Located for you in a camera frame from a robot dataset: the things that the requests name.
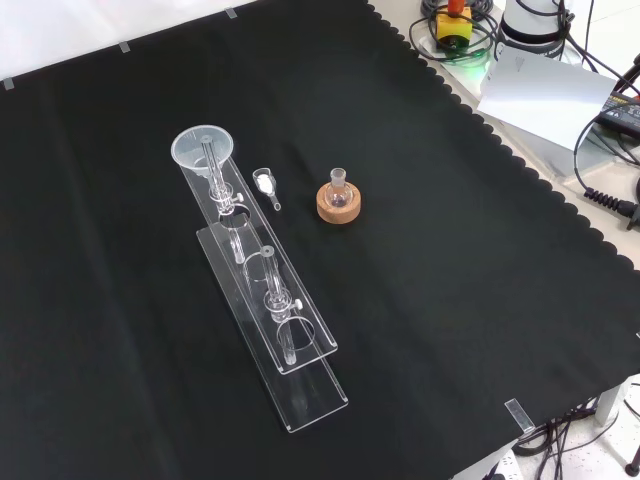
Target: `small glass vial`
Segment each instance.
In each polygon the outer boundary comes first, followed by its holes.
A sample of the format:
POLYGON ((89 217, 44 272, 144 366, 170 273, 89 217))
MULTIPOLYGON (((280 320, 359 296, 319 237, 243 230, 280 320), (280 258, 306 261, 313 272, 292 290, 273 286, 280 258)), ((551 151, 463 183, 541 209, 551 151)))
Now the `small glass vial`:
POLYGON ((327 188, 325 200, 332 207, 346 207, 353 201, 353 190, 347 185, 346 179, 344 168, 331 170, 331 185, 327 188))

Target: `wooden stand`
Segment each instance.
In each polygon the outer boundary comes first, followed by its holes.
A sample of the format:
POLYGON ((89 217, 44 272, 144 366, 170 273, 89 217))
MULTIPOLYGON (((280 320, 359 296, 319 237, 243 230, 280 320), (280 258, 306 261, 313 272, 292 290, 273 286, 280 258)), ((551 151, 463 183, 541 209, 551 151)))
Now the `wooden stand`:
POLYGON ((320 215, 320 218, 325 222, 336 225, 349 223, 355 220, 360 213, 360 190, 358 190, 355 185, 347 182, 347 185, 349 185, 351 190, 353 190, 353 201, 346 207, 334 207, 329 205, 325 200, 325 194, 329 185, 331 184, 327 183, 320 187, 320 190, 318 190, 318 193, 316 194, 316 205, 318 207, 318 215, 320 215))

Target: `power strip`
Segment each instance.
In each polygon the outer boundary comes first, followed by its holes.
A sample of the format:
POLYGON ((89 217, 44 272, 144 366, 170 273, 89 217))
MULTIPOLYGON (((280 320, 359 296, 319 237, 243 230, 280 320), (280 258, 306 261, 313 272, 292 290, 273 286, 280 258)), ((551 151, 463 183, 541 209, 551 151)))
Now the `power strip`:
POLYGON ((502 475, 504 480, 524 480, 513 450, 509 450, 507 454, 502 457, 502 460, 500 460, 494 478, 500 478, 499 475, 502 475))

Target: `black tablecloth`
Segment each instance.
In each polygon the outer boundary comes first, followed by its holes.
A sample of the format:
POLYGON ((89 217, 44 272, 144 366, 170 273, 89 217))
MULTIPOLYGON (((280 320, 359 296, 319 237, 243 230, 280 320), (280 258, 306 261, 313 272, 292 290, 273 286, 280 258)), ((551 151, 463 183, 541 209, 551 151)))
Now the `black tablecloth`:
POLYGON ((640 364, 640 282, 357 0, 261 0, 0 93, 0 465, 17 479, 445 479, 640 364), (234 136, 350 399, 282 429, 169 147, 234 136), (315 213, 332 167, 363 193, 315 213))

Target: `glass test tube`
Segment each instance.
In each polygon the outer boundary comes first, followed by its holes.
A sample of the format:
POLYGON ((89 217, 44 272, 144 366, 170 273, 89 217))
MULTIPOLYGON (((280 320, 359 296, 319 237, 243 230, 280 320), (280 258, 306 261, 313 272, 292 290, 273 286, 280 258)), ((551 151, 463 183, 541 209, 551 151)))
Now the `glass test tube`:
POLYGON ((267 287, 269 288, 270 304, 276 308, 282 308, 280 312, 271 312, 271 318, 278 323, 285 322, 280 327, 278 341, 282 346, 285 362, 287 365, 294 365, 296 363, 295 345, 291 335, 291 325, 289 325, 289 322, 286 322, 287 318, 289 318, 289 305, 282 279, 278 273, 274 249, 268 245, 262 247, 260 253, 262 254, 267 287))
POLYGON ((220 215, 228 215, 233 211, 233 201, 231 200, 231 192, 222 176, 222 168, 215 154, 213 138, 211 135, 204 135, 200 139, 202 150, 209 167, 209 186, 211 188, 211 196, 216 203, 216 207, 220 215))

